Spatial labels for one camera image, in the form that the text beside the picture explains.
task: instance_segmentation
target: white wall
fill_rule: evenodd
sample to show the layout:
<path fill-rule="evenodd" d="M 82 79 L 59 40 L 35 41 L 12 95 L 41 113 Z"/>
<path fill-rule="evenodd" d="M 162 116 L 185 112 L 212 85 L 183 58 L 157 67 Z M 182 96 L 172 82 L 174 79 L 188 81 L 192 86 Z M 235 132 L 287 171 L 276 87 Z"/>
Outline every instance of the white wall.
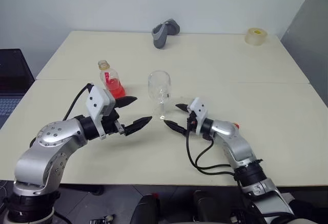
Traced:
<path fill-rule="evenodd" d="M 281 42 L 328 106 L 328 0 L 305 0 Z"/>
<path fill-rule="evenodd" d="M 0 0 L 0 48 L 21 48 L 36 75 L 71 30 L 141 31 L 174 18 L 182 32 L 282 37 L 304 0 Z"/>

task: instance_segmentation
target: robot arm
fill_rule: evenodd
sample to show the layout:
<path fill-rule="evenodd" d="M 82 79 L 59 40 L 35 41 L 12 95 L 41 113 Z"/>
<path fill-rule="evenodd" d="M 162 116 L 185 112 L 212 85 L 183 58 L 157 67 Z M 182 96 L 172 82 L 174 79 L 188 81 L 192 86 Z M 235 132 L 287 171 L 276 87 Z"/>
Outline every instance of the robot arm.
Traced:
<path fill-rule="evenodd" d="M 17 162 L 5 223 L 50 223 L 69 157 L 89 140 L 112 133 L 128 136 L 151 120 L 151 116 L 143 117 L 126 127 L 118 122 L 115 108 L 136 99 L 126 96 L 115 100 L 107 90 L 93 86 L 86 103 L 89 117 L 80 115 L 44 126 Z"/>
<path fill-rule="evenodd" d="M 190 105 L 178 104 L 177 107 L 189 112 L 187 122 L 191 131 L 222 146 L 234 170 L 234 178 L 240 182 L 244 195 L 252 201 L 251 208 L 255 213 L 261 214 L 267 224 L 279 216 L 271 216 L 271 213 L 293 215 L 272 180 L 264 174 L 259 165 L 261 160 L 256 158 L 249 143 L 240 136 L 239 125 L 207 118 L 208 111 L 199 98 L 195 98 Z M 188 135 L 187 130 L 177 123 L 168 120 L 165 123 L 184 136 Z"/>

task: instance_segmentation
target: wine glass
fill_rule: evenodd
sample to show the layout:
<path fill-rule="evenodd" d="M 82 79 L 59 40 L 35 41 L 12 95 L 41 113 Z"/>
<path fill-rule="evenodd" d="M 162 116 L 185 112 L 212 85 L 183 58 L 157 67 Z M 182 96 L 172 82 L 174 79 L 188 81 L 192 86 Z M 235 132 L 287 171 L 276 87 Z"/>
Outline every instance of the wine glass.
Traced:
<path fill-rule="evenodd" d="M 154 103 L 154 115 L 165 119 L 167 105 L 171 96 L 171 78 L 162 70 L 152 72 L 148 76 L 148 93 Z"/>

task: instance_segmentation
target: white table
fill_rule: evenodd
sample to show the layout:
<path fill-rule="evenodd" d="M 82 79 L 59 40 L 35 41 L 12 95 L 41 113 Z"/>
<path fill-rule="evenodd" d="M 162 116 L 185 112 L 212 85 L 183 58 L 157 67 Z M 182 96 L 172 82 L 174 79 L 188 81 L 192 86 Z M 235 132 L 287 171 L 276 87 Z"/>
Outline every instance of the white table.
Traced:
<path fill-rule="evenodd" d="M 168 36 L 164 49 L 150 33 L 73 31 L 37 79 L 98 79 L 97 62 L 105 59 L 121 82 L 145 84 L 154 70 L 166 70 L 175 84 L 218 82 L 309 83 L 280 40 L 269 35 L 262 46 L 244 35 L 180 34 Z"/>
<path fill-rule="evenodd" d="M 0 130 L 1 179 L 13 179 L 14 167 L 30 140 L 45 124 L 61 120 L 84 80 L 37 80 Z M 235 121 L 250 143 L 268 177 L 278 186 L 328 185 L 328 111 L 308 84 L 220 83 L 195 88 L 173 85 L 172 101 L 202 97 L 209 118 Z M 128 95 L 139 99 L 117 109 L 120 122 L 128 125 L 152 113 L 147 85 L 126 85 Z M 86 113 L 81 96 L 73 115 Z M 170 118 L 181 125 L 187 115 L 172 109 Z M 208 142 L 192 136 L 195 159 Z M 216 145 L 201 165 L 226 162 Z M 158 184 L 234 185 L 229 175 L 200 174 L 188 161 L 185 139 L 159 119 L 128 137 L 114 134 L 95 139 L 76 151 L 67 163 L 62 183 L 74 184 Z"/>

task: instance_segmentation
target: bottle cap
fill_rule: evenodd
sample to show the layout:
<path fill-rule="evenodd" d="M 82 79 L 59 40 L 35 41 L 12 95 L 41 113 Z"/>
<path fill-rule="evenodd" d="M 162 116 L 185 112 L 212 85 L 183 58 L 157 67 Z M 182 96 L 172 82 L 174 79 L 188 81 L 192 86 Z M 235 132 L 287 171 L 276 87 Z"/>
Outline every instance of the bottle cap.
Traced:
<path fill-rule="evenodd" d="M 105 70 L 105 69 L 109 69 L 110 68 L 110 66 L 109 66 L 109 64 L 108 64 L 108 62 L 106 60 L 100 60 L 98 62 L 98 66 L 99 66 L 99 69 L 100 70 Z"/>

